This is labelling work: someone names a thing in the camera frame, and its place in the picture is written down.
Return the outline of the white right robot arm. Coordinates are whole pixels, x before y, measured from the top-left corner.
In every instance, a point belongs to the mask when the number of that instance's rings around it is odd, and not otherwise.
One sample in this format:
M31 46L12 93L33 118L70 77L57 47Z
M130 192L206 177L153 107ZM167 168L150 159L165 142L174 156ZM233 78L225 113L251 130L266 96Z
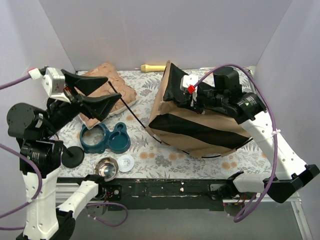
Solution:
M284 203L295 192L319 175L319 168L308 165L286 142L277 129L271 110L261 94L244 92L236 65L223 65L210 71L214 86L201 89L203 81L195 75L184 75L180 89L195 110L212 110L233 118L257 143L272 165L271 174L235 173L227 179L226 192L232 199L243 193L268 194Z

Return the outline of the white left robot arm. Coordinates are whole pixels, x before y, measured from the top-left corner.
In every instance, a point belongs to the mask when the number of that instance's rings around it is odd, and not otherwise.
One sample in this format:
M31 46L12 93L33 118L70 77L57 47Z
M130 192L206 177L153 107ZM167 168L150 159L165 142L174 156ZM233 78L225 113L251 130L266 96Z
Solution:
M16 155L26 190L26 221L18 238L68 240L80 212L92 199L103 199L107 191L102 176L89 174L64 203L56 204L61 162L69 150L54 136L78 114L104 120L121 94L93 97L107 77L76 75L55 67L32 68L18 81L28 79L42 82L48 104L44 110L17 103L6 116L8 135L16 139L20 148Z

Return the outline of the peach patterned pillow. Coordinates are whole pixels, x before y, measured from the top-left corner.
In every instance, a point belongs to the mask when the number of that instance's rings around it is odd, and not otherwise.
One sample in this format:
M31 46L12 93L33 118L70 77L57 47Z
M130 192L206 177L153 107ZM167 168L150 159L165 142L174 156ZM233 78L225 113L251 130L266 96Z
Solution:
M107 77L108 81L112 83L118 93L121 93L122 98L131 107L133 104L136 103L138 100L138 95L136 90L126 84L125 80L120 77L119 73L117 72L114 65L110 62L105 62L92 70L87 71L86 73L81 74L82 76L89 76L89 77ZM115 92L112 90L110 85L105 83L100 88L95 90L89 97L101 97L105 95L114 94ZM122 103L121 100L118 100L116 104L112 107L110 113L108 114L107 118L112 117L114 115L118 115L127 108ZM94 126L101 123L96 118L88 118L84 114L80 113L79 117L83 124L88 128L92 129Z

